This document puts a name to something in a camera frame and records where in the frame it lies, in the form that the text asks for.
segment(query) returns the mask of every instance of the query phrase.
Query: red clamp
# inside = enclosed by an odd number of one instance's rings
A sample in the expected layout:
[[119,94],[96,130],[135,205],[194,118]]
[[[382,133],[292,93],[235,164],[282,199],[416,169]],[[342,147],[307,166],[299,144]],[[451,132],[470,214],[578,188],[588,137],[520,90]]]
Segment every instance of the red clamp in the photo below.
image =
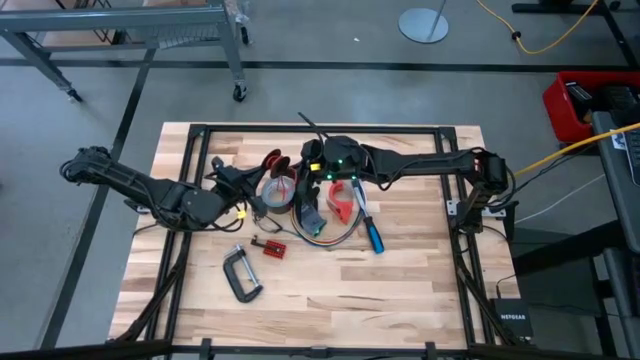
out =
[[329,188],[329,197],[327,198],[327,205],[334,214],[340,218],[343,224],[349,224],[351,219],[351,212],[353,211],[353,198],[351,201],[344,202],[336,199],[336,193],[344,190],[344,182],[338,181],[331,185]]

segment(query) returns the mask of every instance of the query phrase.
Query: butcher block table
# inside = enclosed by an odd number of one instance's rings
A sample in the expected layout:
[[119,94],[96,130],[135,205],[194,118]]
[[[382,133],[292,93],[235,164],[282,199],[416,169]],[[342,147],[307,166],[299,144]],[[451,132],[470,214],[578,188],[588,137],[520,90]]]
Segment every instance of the butcher block table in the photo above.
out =
[[[189,123],[164,124],[151,176],[178,180],[189,127]],[[458,126],[456,133],[461,149],[484,146],[478,126]],[[349,136],[399,153],[436,151],[431,135]],[[227,165],[250,168],[260,164],[274,148],[280,148],[295,163],[302,144],[313,138],[314,133],[214,132],[205,174],[211,171],[214,156]],[[192,155],[190,182],[194,180],[198,149],[196,146]],[[450,179],[455,199],[454,177]],[[208,180],[202,184],[205,189],[214,185]],[[321,185],[319,210],[328,225],[320,239],[346,229],[325,203],[329,184]],[[238,232],[193,234],[173,343],[199,345],[203,338],[211,338],[217,346],[413,349],[435,342],[437,349],[466,349],[440,177],[402,178],[387,192],[369,183],[365,189],[367,209],[386,248],[379,255],[372,251],[362,224],[343,243],[321,248],[290,234],[260,230],[250,220],[250,211]],[[226,215],[218,224],[224,225],[235,215]],[[288,214],[273,218],[285,229],[293,229]],[[138,228],[153,222],[150,216],[141,216]],[[495,219],[485,219],[484,224],[504,233],[502,223]],[[262,249],[250,245],[253,235],[263,242],[286,244],[284,259],[266,256]],[[110,337],[123,333],[151,299],[165,236],[165,229],[155,227],[133,239]],[[487,295],[491,297],[496,282],[514,273],[509,246],[500,234],[490,230],[476,238]],[[176,237],[174,260],[181,242],[178,239],[180,235]],[[264,286],[262,293],[247,304],[236,300],[222,269],[224,254],[235,244],[244,246]],[[236,269],[245,281],[245,291],[252,289],[244,267],[238,264]],[[515,277],[502,281],[500,290],[503,297],[519,297]],[[164,335],[170,296],[161,308],[156,338]],[[470,294],[469,298],[476,341],[483,342],[479,308]]]

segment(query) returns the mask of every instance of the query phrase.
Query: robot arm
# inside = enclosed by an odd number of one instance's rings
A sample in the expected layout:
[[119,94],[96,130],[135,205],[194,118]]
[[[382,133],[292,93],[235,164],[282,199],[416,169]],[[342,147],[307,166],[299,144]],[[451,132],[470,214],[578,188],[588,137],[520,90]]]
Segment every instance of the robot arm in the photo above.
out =
[[242,171],[224,166],[219,158],[212,165],[218,184],[205,191],[192,184],[154,179],[111,159],[102,147],[83,148],[60,168],[69,182],[106,185],[151,210],[163,226],[176,231],[205,229],[236,203],[247,200],[254,212],[266,215],[266,206],[255,189],[266,169],[259,166]]
[[297,201],[315,202],[312,184],[359,178],[388,190],[404,176],[462,175],[473,186],[457,205],[452,226],[466,233],[482,232],[482,210],[509,187],[504,159],[482,148],[446,154],[401,155],[393,150],[358,144],[347,136],[327,137],[304,144],[299,168]]

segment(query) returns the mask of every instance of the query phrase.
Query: screwdriver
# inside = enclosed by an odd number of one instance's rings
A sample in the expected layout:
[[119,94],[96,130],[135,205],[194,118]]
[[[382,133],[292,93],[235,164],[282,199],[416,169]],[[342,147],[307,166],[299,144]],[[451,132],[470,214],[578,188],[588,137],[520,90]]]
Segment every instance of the screwdriver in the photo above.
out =
[[376,228],[376,225],[373,223],[373,219],[371,215],[367,212],[367,206],[364,203],[364,198],[362,196],[362,189],[360,187],[360,182],[358,180],[353,180],[353,192],[355,193],[356,198],[358,199],[358,204],[360,204],[360,209],[364,213],[364,226],[367,229],[367,234],[369,235],[369,240],[371,241],[371,246],[373,246],[373,251],[376,254],[380,254],[384,252],[384,245],[382,244],[382,238],[380,238],[380,233]]

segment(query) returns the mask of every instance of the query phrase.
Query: concrete floor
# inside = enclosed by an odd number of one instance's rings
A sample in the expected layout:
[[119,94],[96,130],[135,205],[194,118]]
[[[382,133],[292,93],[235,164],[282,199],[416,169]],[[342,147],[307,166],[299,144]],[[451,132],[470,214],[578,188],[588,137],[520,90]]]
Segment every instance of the concrete floor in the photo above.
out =
[[[530,48],[559,36],[575,16],[514,15],[515,1],[486,0],[517,24]],[[451,32],[442,42],[419,45],[397,31],[397,18],[436,0],[265,0],[253,2],[255,44],[244,60],[371,61],[484,64],[623,65],[603,19],[588,18],[560,47],[538,57],[522,55],[508,30],[475,2],[451,0]],[[623,2],[615,14],[640,57],[640,10]],[[142,52],[55,54],[55,58],[141,59]],[[19,56],[0,42],[0,57]],[[219,49],[161,51],[157,59],[222,59]],[[71,104],[33,68],[0,67],[0,352],[30,349],[42,336],[94,187],[75,187],[57,173],[78,147],[111,144],[136,69],[64,68],[85,98]],[[485,143],[520,169],[556,150],[541,94],[554,74],[402,72],[378,70],[247,70],[250,93],[231,99],[227,70],[152,69],[121,161],[149,171],[163,122],[298,121],[302,111],[318,123],[474,124]],[[523,191],[518,218],[539,211],[602,173],[599,159],[577,158]],[[606,181],[586,188],[524,227],[578,233],[615,213]],[[104,341],[118,296],[136,216],[111,193],[65,322],[59,345]],[[521,279],[537,302],[595,310],[584,266]],[[566,289],[572,284],[572,291]],[[533,311],[536,339],[545,348],[599,351],[593,321],[549,309]]]

